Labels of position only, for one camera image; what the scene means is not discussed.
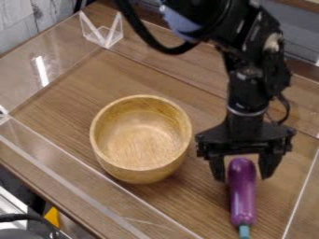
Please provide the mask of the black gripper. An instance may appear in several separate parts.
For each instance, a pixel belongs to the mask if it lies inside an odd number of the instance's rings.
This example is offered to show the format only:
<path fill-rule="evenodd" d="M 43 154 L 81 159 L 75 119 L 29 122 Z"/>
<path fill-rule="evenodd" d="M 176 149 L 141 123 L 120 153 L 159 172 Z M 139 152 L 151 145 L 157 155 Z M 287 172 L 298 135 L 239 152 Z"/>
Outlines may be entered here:
<path fill-rule="evenodd" d="M 209 160 L 216 181 L 225 181 L 224 156 L 259 154 L 259 172 L 262 179 L 267 179 L 291 151 L 296 131 L 283 124 L 266 122 L 264 113 L 264 110 L 244 113 L 227 106 L 225 119 L 196 134 L 197 156 Z"/>

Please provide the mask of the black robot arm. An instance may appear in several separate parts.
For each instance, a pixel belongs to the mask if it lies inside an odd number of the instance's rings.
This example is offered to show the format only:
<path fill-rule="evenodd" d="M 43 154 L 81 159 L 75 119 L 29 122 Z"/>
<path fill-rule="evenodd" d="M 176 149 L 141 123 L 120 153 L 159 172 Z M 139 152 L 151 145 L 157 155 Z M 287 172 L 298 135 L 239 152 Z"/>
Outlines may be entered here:
<path fill-rule="evenodd" d="M 187 41 L 215 44 L 229 79 L 225 119 L 196 134 L 197 156 L 224 181 L 224 157 L 255 154 L 267 179 L 295 136 L 282 120 L 266 119 L 271 100 L 288 102 L 283 90 L 291 85 L 280 23 L 256 0 L 160 0 L 160 12 Z"/>

